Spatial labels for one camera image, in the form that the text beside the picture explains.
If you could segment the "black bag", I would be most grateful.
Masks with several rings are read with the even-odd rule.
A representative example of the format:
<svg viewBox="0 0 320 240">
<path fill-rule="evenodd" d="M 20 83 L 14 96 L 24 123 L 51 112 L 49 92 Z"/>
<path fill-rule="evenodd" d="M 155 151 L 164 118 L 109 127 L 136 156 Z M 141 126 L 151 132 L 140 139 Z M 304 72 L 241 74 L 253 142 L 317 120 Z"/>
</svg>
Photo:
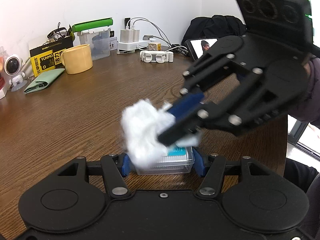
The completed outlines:
<svg viewBox="0 0 320 240">
<path fill-rule="evenodd" d="M 241 36 L 246 33 L 246 25 L 234 16 L 214 15 L 212 17 L 196 17 L 191 20 L 181 45 L 187 40 L 199 38 L 222 38 L 225 36 Z"/>
</svg>

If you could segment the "yellow black cardboard box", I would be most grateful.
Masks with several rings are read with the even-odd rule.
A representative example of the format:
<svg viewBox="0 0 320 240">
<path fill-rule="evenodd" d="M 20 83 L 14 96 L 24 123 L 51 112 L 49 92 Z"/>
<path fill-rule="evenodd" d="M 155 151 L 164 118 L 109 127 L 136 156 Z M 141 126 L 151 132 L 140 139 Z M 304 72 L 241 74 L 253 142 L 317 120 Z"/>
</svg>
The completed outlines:
<svg viewBox="0 0 320 240">
<path fill-rule="evenodd" d="M 38 77 L 43 72 L 62 67 L 61 54 L 72 47 L 73 38 L 67 36 L 29 50 L 34 76 Z"/>
</svg>

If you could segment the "smartphone with lit screen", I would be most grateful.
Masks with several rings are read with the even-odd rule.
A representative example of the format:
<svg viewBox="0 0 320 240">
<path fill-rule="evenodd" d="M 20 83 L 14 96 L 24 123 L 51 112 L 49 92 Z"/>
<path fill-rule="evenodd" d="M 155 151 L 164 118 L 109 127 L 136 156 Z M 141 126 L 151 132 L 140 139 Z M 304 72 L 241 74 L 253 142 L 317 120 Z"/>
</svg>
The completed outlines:
<svg viewBox="0 0 320 240">
<path fill-rule="evenodd" d="M 191 58 L 195 61 L 199 59 L 213 44 L 217 42 L 217 38 L 201 38 L 186 40 L 187 47 Z"/>
</svg>

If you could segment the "clear dental floss box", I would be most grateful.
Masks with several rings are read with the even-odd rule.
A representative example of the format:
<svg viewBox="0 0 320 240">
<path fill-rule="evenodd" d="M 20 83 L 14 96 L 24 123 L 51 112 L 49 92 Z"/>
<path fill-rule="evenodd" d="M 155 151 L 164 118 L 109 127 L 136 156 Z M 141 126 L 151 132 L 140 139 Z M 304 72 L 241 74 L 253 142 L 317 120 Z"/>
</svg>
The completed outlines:
<svg viewBox="0 0 320 240">
<path fill-rule="evenodd" d="M 136 168 L 136 173 L 140 176 L 189 173 L 194 163 L 192 147 L 177 147 L 153 166 L 144 169 Z"/>
</svg>

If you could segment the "green folded cloth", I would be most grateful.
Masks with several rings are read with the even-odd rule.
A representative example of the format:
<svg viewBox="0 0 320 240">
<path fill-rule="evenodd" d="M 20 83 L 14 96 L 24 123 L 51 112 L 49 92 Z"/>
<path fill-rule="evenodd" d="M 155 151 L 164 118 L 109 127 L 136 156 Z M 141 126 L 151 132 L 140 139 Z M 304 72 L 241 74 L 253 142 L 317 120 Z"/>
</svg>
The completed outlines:
<svg viewBox="0 0 320 240">
<path fill-rule="evenodd" d="M 51 83 L 53 83 L 63 72 L 65 68 L 57 68 L 49 71 L 42 72 L 36 77 L 23 91 L 24 94 L 38 92 L 46 89 Z"/>
</svg>

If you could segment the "white power strip with chargers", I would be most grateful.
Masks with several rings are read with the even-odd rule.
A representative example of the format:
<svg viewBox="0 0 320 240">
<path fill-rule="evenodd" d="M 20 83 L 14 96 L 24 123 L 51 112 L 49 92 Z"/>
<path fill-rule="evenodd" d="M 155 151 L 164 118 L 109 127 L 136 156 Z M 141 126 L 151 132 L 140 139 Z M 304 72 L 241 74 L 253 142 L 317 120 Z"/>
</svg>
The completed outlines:
<svg viewBox="0 0 320 240">
<path fill-rule="evenodd" d="M 117 54 L 134 53 L 137 49 L 145 49 L 150 43 L 150 39 L 140 39 L 140 30 L 135 29 L 131 18 L 124 18 L 124 28 L 120 29 L 120 35 L 117 45 Z"/>
</svg>

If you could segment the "white plastic bracket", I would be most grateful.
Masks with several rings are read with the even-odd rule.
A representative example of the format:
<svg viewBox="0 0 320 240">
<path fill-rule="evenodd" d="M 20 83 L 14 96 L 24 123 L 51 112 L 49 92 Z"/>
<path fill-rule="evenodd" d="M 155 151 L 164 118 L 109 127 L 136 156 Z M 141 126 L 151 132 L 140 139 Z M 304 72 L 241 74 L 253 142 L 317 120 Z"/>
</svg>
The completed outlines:
<svg viewBox="0 0 320 240">
<path fill-rule="evenodd" d="M 174 54 L 172 51 L 140 51 L 140 60 L 145 63 L 172 63 Z"/>
</svg>

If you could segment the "white red box stack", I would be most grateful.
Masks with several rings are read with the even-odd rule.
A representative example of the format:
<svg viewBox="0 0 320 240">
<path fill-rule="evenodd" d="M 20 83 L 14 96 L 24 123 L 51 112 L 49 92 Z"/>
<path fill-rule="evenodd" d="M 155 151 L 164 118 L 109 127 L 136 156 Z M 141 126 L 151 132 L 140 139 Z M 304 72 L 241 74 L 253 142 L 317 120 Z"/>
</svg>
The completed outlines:
<svg viewBox="0 0 320 240">
<path fill-rule="evenodd" d="M 4 98 L 7 91 L 10 88 L 9 76 L 4 71 L 5 60 L 9 55 L 3 46 L 0 47 L 0 64 L 1 64 L 1 75 L 0 75 L 0 99 Z"/>
</svg>

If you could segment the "white astronaut robot toy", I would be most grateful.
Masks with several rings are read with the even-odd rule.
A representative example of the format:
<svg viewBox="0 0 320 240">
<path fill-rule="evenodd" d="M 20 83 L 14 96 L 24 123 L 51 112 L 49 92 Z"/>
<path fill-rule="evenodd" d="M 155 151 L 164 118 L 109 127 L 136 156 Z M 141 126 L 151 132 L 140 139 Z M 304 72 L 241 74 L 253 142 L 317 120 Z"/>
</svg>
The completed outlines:
<svg viewBox="0 0 320 240">
<path fill-rule="evenodd" d="M 23 60 L 17 55 L 12 54 L 5 60 L 4 71 L 10 77 L 9 84 L 11 91 L 15 92 L 27 84 L 25 73 L 22 71 Z"/>
</svg>

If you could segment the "white tissue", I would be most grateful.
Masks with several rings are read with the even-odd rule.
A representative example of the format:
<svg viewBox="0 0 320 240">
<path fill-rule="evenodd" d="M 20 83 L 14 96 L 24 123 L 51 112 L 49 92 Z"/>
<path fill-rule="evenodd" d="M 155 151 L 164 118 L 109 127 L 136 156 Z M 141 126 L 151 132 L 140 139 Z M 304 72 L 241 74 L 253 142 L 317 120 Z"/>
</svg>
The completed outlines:
<svg viewBox="0 0 320 240">
<path fill-rule="evenodd" d="M 169 112 L 172 106 L 165 102 L 161 108 L 156 108 L 150 100 L 142 99 L 122 111 L 120 123 L 125 146 L 136 168 L 151 168 L 175 148 L 199 146 L 201 132 L 186 135 L 169 146 L 158 141 L 158 135 L 176 122 L 176 116 Z"/>
</svg>

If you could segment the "small yellow white cube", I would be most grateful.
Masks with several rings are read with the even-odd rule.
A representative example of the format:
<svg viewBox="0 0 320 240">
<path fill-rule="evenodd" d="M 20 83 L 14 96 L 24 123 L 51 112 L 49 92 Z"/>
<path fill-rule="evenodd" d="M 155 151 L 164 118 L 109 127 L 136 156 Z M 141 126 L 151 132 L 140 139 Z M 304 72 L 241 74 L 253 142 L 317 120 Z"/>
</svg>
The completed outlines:
<svg viewBox="0 0 320 240">
<path fill-rule="evenodd" d="M 161 43 L 160 42 L 150 42 L 148 44 L 149 51 L 161 51 Z"/>
</svg>

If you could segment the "green handled clear container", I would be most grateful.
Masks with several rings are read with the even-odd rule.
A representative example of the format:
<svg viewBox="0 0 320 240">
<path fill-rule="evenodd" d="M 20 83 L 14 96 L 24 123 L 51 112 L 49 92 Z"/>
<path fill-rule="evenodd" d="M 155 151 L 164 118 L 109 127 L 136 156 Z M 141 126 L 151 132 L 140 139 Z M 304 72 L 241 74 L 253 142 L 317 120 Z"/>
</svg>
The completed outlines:
<svg viewBox="0 0 320 240">
<path fill-rule="evenodd" d="M 110 56 L 110 31 L 113 19 L 77 23 L 72 26 L 72 31 L 79 37 L 81 45 L 88 44 L 91 50 L 92 60 L 99 60 Z"/>
</svg>

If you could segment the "yellow ceramic mug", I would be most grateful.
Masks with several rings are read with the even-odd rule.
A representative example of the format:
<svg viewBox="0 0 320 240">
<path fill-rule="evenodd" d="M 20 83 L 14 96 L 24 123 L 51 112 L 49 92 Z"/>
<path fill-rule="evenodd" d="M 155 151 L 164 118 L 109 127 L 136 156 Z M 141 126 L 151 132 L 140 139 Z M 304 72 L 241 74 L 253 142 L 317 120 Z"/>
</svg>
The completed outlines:
<svg viewBox="0 0 320 240">
<path fill-rule="evenodd" d="M 68 48 L 62 52 L 60 58 L 69 75 L 79 74 L 93 67 L 89 44 L 81 44 Z"/>
</svg>

